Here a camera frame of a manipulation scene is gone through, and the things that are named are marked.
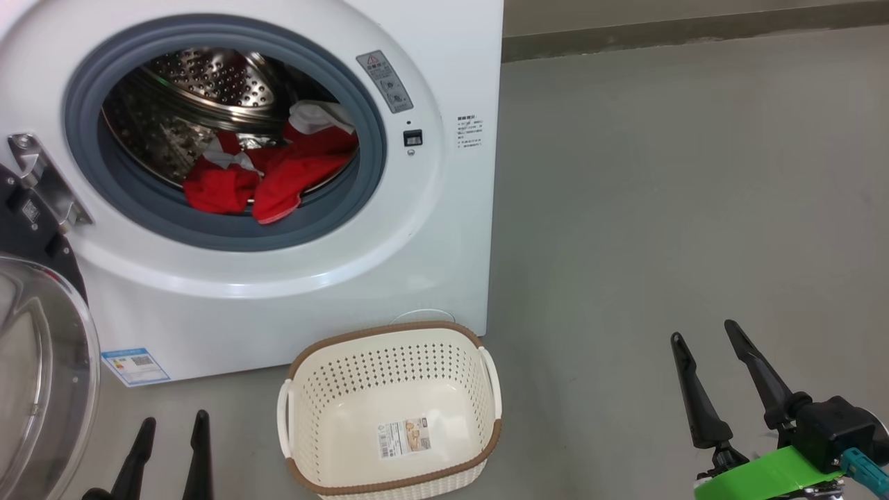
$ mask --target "laundry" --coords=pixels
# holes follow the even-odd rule
[[[260,173],[241,151],[237,136],[220,132],[197,160],[182,183],[185,199],[196,210],[211,214],[239,214],[247,208]]]
[[[240,214],[253,198],[260,224],[280,221],[304,190],[336,174],[358,146],[355,128],[335,102],[300,101],[284,128],[287,146],[242,151],[233,133],[217,133],[183,182],[188,203],[212,214]]]

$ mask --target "sticker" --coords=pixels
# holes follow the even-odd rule
[[[373,84],[380,89],[383,98],[389,105],[389,110],[393,113],[400,113],[413,109],[411,96],[407,95],[404,85],[401,85],[401,78],[395,72],[395,69],[388,63],[388,59],[383,55],[382,51],[373,51],[359,55],[355,58],[358,64],[367,72],[367,76],[373,80]]]
[[[457,117],[457,149],[481,146],[484,126],[485,121],[476,115]]]
[[[170,380],[146,349],[102,352],[102,359],[127,387]]]
[[[395,458],[432,448],[425,417],[380,425],[377,441],[380,443],[380,458]]]

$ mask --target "door hinge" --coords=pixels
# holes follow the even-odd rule
[[[43,145],[32,133],[14,133],[6,139],[21,170],[25,187],[33,190],[49,207],[62,234],[79,224],[92,224],[83,204],[65,183]]]

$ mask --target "concrete floor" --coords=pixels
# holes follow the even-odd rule
[[[504,431],[477,483],[447,498],[691,498],[709,454],[688,436],[676,330],[733,444],[770,451],[726,318],[792,390],[889,419],[888,53],[889,28],[864,28],[503,68],[485,341]],[[314,498],[278,449],[283,379],[126,390],[106,376],[65,498],[109,488],[148,415],[142,498],[181,497],[199,408],[217,498]]]

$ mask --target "white basket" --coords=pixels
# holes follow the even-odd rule
[[[322,498],[420,500],[481,474],[500,437],[500,382],[465,327],[372,328],[300,354],[277,426],[293,477]]]

